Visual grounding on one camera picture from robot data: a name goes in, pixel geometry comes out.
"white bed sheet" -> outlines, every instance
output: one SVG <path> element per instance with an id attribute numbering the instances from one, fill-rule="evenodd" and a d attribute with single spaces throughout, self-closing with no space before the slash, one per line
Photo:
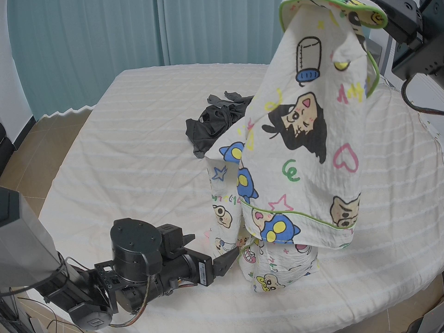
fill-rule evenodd
<path id="1" fill-rule="evenodd" d="M 74 141 L 41 211 L 56 248 L 92 267 L 111 259 L 114 219 L 132 217 L 179 225 L 196 234 L 189 247 L 209 253 L 210 186 L 205 161 L 194 157 L 185 136 L 185 120 L 197 119 L 209 94 L 254 94 L 266 68 L 169 66 L 117 76 Z M 251 291 L 235 265 L 208 288 L 156 299 L 130 328 L 103 331 L 330 333 L 427 286 L 444 266 L 441 148 L 396 91 L 380 85 L 368 105 L 355 237 L 343 250 L 320 250 L 319 273 L 263 295 Z M 128 317 L 121 309 L 113 322 Z"/>

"teal curtain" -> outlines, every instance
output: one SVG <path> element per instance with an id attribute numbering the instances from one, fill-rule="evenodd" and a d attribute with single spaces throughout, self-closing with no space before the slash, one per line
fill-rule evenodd
<path id="1" fill-rule="evenodd" d="M 281 0 L 8 0 L 12 54 L 36 119 L 95 105 L 123 70 L 269 63 Z"/>

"white garment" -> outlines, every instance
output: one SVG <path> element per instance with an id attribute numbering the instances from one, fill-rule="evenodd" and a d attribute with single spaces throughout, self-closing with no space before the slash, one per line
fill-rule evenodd
<path id="1" fill-rule="evenodd" d="M 380 27 L 386 17 L 372 9 Z M 369 5 L 290 0 L 280 11 L 292 16 L 281 16 L 288 27 L 245 117 L 205 154 L 218 223 L 210 239 L 219 254 L 244 248 L 244 276 L 266 292 L 313 273 L 317 247 L 352 241 L 365 102 L 379 79 L 360 21 Z M 244 226 L 251 236 L 238 238 Z"/>

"crumpled black clothing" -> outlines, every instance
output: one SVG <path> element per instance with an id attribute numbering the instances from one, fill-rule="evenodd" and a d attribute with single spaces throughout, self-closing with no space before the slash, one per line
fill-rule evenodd
<path id="1" fill-rule="evenodd" d="M 185 134 L 194 144 L 193 153 L 197 158 L 203 158 L 208 149 L 223 133 L 245 116 L 245 110 L 253 96 L 242 97 L 237 92 L 225 91 L 228 100 L 222 100 L 210 95 L 208 106 L 198 120 L 186 120 Z"/>

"blue star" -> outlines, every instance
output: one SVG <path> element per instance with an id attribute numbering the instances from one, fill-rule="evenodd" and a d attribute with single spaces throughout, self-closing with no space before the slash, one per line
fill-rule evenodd
<path id="1" fill-rule="evenodd" d="M 219 180 L 223 181 L 223 177 L 226 174 L 226 166 L 224 166 L 222 168 L 222 170 L 214 167 L 214 173 L 215 173 L 215 175 L 212 177 L 213 180 L 219 179 Z"/>

